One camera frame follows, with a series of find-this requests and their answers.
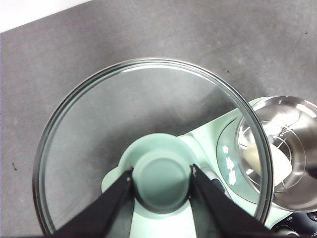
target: metal mixing bowl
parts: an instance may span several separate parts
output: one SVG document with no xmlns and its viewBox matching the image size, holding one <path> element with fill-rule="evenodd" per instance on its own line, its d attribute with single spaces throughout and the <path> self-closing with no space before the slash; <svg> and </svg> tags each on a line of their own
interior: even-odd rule
<svg viewBox="0 0 317 238">
<path fill-rule="evenodd" d="M 292 173 L 274 188 L 273 203 L 294 212 L 317 210 L 317 106 L 290 96 L 265 98 L 253 106 L 270 143 L 279 147 L 292 164 Z M 259 189 L 260 176 L 243 158 L 254 143 L 242 119 L 237 131 L 239 166 L 242 174 Z"/>
</svg>

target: white surface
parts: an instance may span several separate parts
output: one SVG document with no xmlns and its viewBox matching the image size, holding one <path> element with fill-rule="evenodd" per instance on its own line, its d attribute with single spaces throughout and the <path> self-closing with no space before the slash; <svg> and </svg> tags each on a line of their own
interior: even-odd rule
<svg viewBox="0 0 317 238">
<path fill-rule="evenodd" d="M 0 0 L 0 32 L 90 0 Z"/>
<path fill-rule="evenodd" d="M 270 148 L 273 159 L 274 186 L 277 186 L 291 174 L 292 165 L 286 155 L 275 145 L 270 144 Z M 261 176 L 260 158 L 256 143 L 248 145 L 243 151 L 243 156 L 250 167 Z"/>
</svg>

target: mixer knob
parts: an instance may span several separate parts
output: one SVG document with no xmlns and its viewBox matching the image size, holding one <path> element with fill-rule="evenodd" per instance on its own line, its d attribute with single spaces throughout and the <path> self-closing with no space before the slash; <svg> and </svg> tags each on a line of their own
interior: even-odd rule
<svg viewBox="0 0 317 238">
<path fill-rule="evenodd" d="M 277 231 L 278 234 L 288 237 L 299 237 L 299 234 L 290 228 L 282 228 Z"/>
</svg>

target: mint green stand mixer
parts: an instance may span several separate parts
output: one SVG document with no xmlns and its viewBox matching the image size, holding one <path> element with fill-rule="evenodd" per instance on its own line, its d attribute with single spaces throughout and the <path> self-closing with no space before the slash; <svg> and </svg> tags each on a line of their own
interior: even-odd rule
<svg viewBox="0 0 317 238">
<path fill-rule="evenodd" d="M 132 168 L 129 236 L 194 238 L 193 164 L 270 229 L 291 212 L 271 203 L 269 143 L 251 107 L 263 99 L 248 104 L 214 74 L 170 59 L 125 61 L 91 76 L 58 107 L 38 147 L 33 188 L 44 232 L 54 233 Z M 258 148 L 258 188 L 239 164 L 241 121 Z"/>
</svg>

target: gray countertop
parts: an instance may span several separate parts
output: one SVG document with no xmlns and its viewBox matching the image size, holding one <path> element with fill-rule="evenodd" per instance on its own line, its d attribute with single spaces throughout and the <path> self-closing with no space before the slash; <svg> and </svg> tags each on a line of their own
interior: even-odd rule
<svg viewBox="0 0 317 238">
<path fill-rule="evenodd" d="M 38 235 L 32 169 L 61 100 L 119 61 L 167 57 L 218 74 L 248 100 L 317 104 L 314 0 L 95 0 L 1 34 L 1 235 Z"/>
</svg>

